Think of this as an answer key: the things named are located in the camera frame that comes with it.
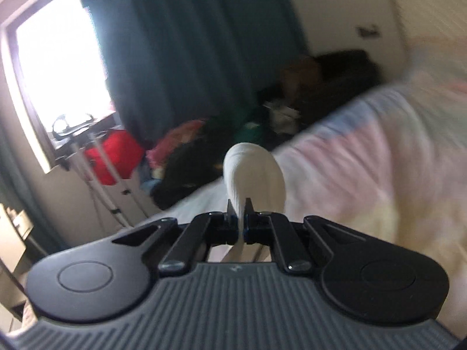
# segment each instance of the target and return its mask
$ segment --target white wall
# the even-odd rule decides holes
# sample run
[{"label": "white wall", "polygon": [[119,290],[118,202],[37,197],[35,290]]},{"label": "white wall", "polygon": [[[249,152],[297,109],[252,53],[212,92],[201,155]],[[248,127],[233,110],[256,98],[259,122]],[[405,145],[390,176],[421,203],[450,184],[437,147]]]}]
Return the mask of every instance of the white wall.
[{"label": "white wall", "polygon": [[[403,71],[405,50],[390,0],[293,0],[314,54],[363,48],[382,66],[386,80]],[[377,24],[380,39],[363,40],[355,27]]]},{"label": "white wall", "polygon": [[[28,0],[0,0],[0,27],[27,2]],[[83,244],[102,237],[104,234],[97,224],[89,190],[78,176],[72,171],[66,172],[59,167],[48,174],[43,173],[15,113],[2,62],[0,62],[0,121],[34,194],[59,234],[71,245]],[[139,190],[137,178],[130,181],[130,187],[143,200],[146,209],[152,214],[156,213],[156,207]],[[122,210],[127,213],[130,221],[137,223],[144,219],[129,197],[122,196],[114,187],[111,188],[111,193]],[[107,234],[120,228],[103,206],[100,206],[100,211]]]}]

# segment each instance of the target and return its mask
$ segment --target curtain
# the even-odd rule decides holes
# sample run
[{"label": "curtain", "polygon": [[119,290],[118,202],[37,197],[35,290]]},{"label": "curtain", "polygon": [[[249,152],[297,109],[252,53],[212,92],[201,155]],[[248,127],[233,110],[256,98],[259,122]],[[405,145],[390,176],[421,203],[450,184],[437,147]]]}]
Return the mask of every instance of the curtain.
[{"label": "curtain", "polygon": [[153,143],[180,123],[256,104],[307,53],[289,0],[82,0],[127,130]]},{"label": "curtain", "polygon": [[31,235],[49,254],[65,250],[68,245],[44,217],[18,167],[11,148],[0,127],[0,202],[17,212],[25,210],[34,224]]}]

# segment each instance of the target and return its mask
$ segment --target brown item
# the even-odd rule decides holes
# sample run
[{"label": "brown item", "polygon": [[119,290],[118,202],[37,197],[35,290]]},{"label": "brown item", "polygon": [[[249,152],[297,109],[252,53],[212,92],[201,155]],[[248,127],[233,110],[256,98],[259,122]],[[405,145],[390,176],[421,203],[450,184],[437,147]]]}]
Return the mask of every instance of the brown item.
[{"label": "brown item", "polygon": [[379,84],[379,69],[363,50],[345,50],[314,58],[320,65],[323,83],[301,85],[289,106],[300,112],[304,129],[325,118],[354,97]]},{"label": "brown item", "polygon": [[300,89],[315,89],[323,83],[320,65],[312,57],[297,60],[281,70],[281,85],[289,104],[299,96]]}]

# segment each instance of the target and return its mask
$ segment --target metal stand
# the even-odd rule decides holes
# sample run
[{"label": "metal stand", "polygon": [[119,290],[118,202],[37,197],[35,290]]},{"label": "metal stand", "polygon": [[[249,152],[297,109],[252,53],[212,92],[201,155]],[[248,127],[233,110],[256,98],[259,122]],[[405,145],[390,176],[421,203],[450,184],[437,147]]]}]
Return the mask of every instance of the metal stand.
[{"label": "metal stand", "polygon": [[127,217],[123,214],[117,204],[114,202],[112,197],[108,194],[108,192],[104,189],[101,183],[99,183],[99,179],[97,178],[96,173],[94,172],[93,168],[90,166],[89,161],[87,160],[86,156],[83,153],[83,150],[79,147],[76,141],[73,138],[71,139],[71,148],[74,152],[74,156],[76,157],[76,165],[80,167],[84,174],[85,178],[89,177],[91,179],[90,183],[92,183],[92,188],[96,191],[97,196],[102,201],[104,206],[109,210],[109,212],[115,217],[118,223],[124,228],[132,228],[133,226],[129,223]]},{"label": "metal stand", "polygon": [[97,136],[92,132],[91,129],[89,129],[89,138],[90,140],[94,143],[94,146],[96,147],[97,151],[99,152],[100,157],[104,161],[107,170],[109,170],[110,174],[113,176],[115,181],[118,183],[121,183],[123,185],[123,191],[121,192],[122,195],[130,195],[132,200],[135,202],[136,206],[143,212],[143,214],[146,216],[146,218],[149,218],[148,213],[144,210],[142,204],[138,201],[138,199],[135,197],[135,195],[132,193],[131,189],[129,188],[128,184],[123,180],[118,171],[115,169],[114,164],[110,161],[109,157],[107,156],[107,153],[104,151],[104,148],[102,147],[99,139]]}]

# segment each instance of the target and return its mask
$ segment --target pile of clothes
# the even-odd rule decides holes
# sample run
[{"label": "pile of clothes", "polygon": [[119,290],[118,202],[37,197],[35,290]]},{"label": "pile of clothes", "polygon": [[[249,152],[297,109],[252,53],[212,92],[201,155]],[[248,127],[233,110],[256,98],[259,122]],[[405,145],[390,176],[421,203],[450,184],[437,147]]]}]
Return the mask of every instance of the pile of clothes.
[{"label": "pile of clothes", "polygon": [[[287,114],[290,125],[284,118]],[[224,156],[236,143],[273,150],[290,139],[296,117],[296,111],[284,112],[280,106],[259,106],[186,122],[146,151],[139,166],[141,188],[160,209],[168,209],[222,176]]]}]

